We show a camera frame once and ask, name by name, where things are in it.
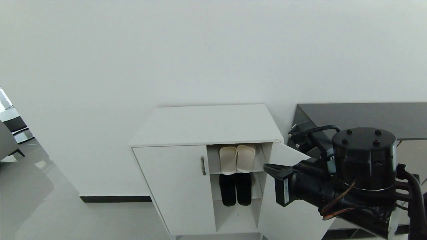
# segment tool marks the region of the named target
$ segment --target open cabinet door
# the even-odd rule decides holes
[[[309,156],[273,143],[270,163],[293,166]],[[323,221],[317,207],[295,200],[287,207],[276,203],[274,179],[267,176],[258,230],[268,240],[321,240],[333,220]]]

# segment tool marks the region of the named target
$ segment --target slipper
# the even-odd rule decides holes
[[[236,173],[237,201],[248,206],[252,202],[252,177],[250,173]]]
[[[231,175],[236,172],[237,148],[225,146],[219,150],[221,173]]]
[[[236,182],[235,175],[224,175],[219,176],[219,188],[221,189],[222,204],[227,207],[234,206],[236,204]]]
[[[241,173],[250,173],[255,163],[255,145],[237,146],[237,170]]]

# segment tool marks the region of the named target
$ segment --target orange wire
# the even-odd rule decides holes
[[[328,214],[328,215],[326,215],[326,216],[323,216],[323,219],[322,219],[322,220],[324,220],[324,221],[329,220],[329,219],[331,219],[331,218],[334,218],[334,217],[335,217],[336,215],[338,215],[338,214],[342,214],[342,213],[345,213],[345,212],[351,211],[351,210],[353,210],[353,209],[355,209],[355,208],[345,208],[345,209],[342,209],[342,210],[336,211],[336,212],[334,212],[334,213],[331,213],[331,214]]]
[[[356,180],[353,181],[353,183],[350,185],[350,187],[345,190],[341,195],[339,195],[337,198],[335,198],[332,202],[330,202],[328,205],[326,205],[322,211],[320,212],[320,215],[324,215],[327,211],[329,211],[331,209],[331,207],[333,207],[336,202],[338,202],[342,197],[344,197],[356,184]]]

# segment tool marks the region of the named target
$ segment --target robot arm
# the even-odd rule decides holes
[[[336,130],[332,139],[322,132],[327,129]],[[264,165],[265,172],[275,179],[278,204],[286,207],[303,200],[318,207],[323,220],[342,218],[392,239],[403,208],[398,201],[408,202],[409,239],[427,239],[419,179],[407,172],[405,165],[397,164],[392,133],[375,128],[341,131],[332,125],[313,127],[302,123],[293,126],[289,135],[301,152],[317,148],[320,156],[302,159],[295,166]],[[399,189],[408,194],[397,192]]]

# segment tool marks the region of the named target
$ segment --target white slipper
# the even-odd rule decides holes
[[[237,170],[241,173],[250,173],[254,168],[256,146],[254,144],[239,145],[237,152]]]
[[[221,173],[231,175],[236,173],[237,148],[225,146],[219,150]]]

